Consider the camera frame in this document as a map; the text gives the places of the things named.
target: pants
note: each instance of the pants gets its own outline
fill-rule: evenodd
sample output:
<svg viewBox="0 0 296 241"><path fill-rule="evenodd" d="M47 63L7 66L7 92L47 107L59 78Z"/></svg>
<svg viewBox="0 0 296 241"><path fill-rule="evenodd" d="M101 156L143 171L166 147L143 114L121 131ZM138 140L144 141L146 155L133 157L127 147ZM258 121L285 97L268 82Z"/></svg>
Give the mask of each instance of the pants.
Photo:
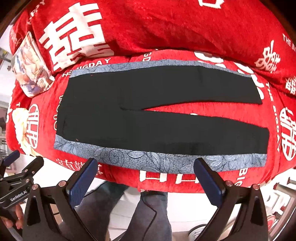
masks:
<svg viewBox="0 0 296 241"><path fill-rule="evenodd" d="M125 185L105 182L86 195L75 209L98 241L106 240L110 213L127 188ZM167 203L167 193L142 192L129 227L120 241L171 241L172 230L167 217ZM60 230L67 239L75 240L65 223L60 224Z"/></svg>

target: red blanket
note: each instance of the red blanket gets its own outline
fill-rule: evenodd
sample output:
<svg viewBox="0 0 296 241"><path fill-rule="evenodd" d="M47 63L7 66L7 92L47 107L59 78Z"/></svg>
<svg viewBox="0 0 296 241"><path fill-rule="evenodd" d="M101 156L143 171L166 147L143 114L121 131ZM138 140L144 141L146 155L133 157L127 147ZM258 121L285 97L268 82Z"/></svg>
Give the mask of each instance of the red blanket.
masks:
<svg viewBox="0 0 296 241"><path fill-rule="evenodd" d="M33 0L11 30L13 53L28 31L53 75L84 56L184 48L245 63L296 94L296 47L259 0Z"/></svg>
<svg viewBox="0 0 296 241"><path fill-rule="evenodd" d="M246 168L239 171L221 172L221 177L232 180L236 185L250 186L253 183L263 183L296 165L296 100L288 97L272 87L262 76L254 73L250 68L226 61L221 58L212 58L199 52L181 50L160 50L137 55L131 58L107 57L83 60L76 65L67 68L57 74L56 80L50 90L32 99L27 98L18 83L13 91L10 109L25 107L30 110L34 118L28 122L27 139L34 144L36 152L50 160L57 162L72 170L78 170L86 161L83 158L55 150L55 124L58 114L59 103L67 87L71 70L77 68L88 68L103 64L115 64L136 61L153 61L161 59L193 60L209 64L215 64L222 68L228 68L240 73L251 74L262 99L262 104L240 104L219 102L198 102L187 104L176 104L154 108L157 111L177 112L204 116L218 116L230 118L269 129L270 138L268 143L268 156L265 167ZM14 123L9 111L7 124L7 143L13 150L20 146L15 138ZM83 110L77 110L77 118L87 118ZM101 164L98 167L98 178L123 183L138 189L160 190L168 192L201 192L202 188L195 175L190 174L160 174L143 172L122 167Z"/></svg>

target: person's leg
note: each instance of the person's leg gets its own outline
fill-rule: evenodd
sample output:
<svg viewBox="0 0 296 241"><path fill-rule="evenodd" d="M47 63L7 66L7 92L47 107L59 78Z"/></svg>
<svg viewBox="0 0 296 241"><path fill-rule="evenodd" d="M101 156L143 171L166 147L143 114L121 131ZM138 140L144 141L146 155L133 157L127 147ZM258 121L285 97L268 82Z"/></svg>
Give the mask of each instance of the person's leg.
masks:
<svg viewBox="0 0 296 241"><path fill-rule="evenodd" d="M98 241L105 241L110 213L127 188L126 185L104 182L95 191L87 194L75 208L83 224ZM61 223L59 227L63 236L74 240L65 223Z"/></svg>
<svg viewBox="0 0 296 241"><path fill-rule="evenodd" d="M172 241L172 229L167 216L168 193L147 191L120 241Z"/></svg>

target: pant leg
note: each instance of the pant leg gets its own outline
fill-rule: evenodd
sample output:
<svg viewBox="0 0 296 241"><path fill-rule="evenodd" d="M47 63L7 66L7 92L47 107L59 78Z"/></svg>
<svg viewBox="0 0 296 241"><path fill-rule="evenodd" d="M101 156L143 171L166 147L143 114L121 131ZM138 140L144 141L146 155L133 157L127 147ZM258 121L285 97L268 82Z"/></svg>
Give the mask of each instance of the pant leg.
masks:
<svg viewBox="0 0 296 241"><path fill-rule="evenodd" d="M167 206L167 193L142 192L128 229L120 241L172 241Z"/></svg>
<svg viewBox="0 0 296 241"><path fill-rule="evenodd" d="M98 241L105 241L110 213L127 188L126 185L104 182L98 189L86 195L75 208L83 224ZM65 223L61 223L59 227L63 236L74 240Z"/></svg>

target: gray trousers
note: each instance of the gray trousers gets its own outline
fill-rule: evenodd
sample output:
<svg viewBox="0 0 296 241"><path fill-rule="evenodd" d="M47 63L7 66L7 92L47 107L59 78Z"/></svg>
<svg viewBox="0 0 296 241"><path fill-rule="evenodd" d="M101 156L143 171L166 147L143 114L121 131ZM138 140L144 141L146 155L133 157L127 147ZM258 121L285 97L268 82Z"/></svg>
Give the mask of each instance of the gray trousers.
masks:
<svg viewBox="0 0 296 241"><path fill-rule="evenodd" d="M86 195L75 209L84 225L98 241L105 241L110 213L127 188L128 186L122 184L105 182ZM128 229L120 241L171 241L172 230L168 221L167 205L167 193L142 192ZM63 236L75 241L65 223L61 223L59 227Z"/></svg>

